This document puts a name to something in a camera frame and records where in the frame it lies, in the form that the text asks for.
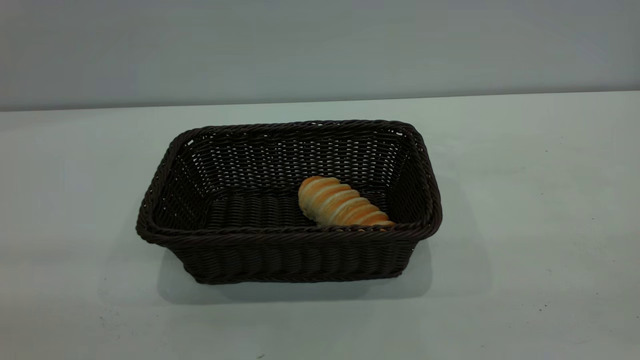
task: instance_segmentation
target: rectangular basket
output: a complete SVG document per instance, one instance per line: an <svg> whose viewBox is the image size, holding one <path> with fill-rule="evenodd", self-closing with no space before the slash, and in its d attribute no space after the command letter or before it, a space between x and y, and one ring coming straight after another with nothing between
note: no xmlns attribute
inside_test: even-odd
<svg viewBox="0 0 640 360"><path fill-rule="evenodd" d="M310 176L351 185L397 225L316 226L298 207ZM209 126L170 144L136 230L196 281L319 282L395 277L442 221L421 135L385 120Z"/></svg>

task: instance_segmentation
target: tabletop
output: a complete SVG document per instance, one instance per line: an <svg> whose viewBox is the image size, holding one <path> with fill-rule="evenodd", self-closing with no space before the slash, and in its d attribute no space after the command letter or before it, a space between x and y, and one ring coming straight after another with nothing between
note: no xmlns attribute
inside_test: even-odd
<svg viewBox="0 0 640 360"><path fill-rule="evenodd" d="M387 119L440 230L398 278L196 283L134 229L195 127ZM3 359L637 359L640 92L0 113Z"/></svg>

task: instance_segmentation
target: wall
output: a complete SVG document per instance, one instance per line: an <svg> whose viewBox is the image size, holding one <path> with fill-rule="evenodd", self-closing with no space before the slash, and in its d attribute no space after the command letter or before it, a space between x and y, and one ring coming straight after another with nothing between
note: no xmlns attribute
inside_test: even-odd
<svg viewBox="0 0 640 360"><path fill-rule="evenodd" d="M638 0L0 0L0 109L640 88Z"/></svg>

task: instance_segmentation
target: dark brown woven basket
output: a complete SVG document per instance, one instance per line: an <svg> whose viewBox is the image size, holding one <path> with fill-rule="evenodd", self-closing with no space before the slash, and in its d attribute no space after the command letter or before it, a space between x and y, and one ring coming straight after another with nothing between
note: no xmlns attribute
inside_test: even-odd
<svg viewBox="0 0 640 360"><path fill-rule="evenodd" d="M397 225L316 226L298 207L300 183L316 175L351 185ZM441 221L415 128L347 120L181 134L145 194L136 230L201 283L352 281L400 275Z"/></svg>

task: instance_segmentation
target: bread roll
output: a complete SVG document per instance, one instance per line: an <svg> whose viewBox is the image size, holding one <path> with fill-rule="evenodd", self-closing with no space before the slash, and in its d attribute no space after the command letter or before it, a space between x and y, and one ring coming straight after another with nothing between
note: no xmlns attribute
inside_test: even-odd
<svg viewBox="0 0 640 360"><path fill-rule="evenodd" d="M335 177L312 176L298 190L298 204L318 225L395 225L380 209Z"/></svg>

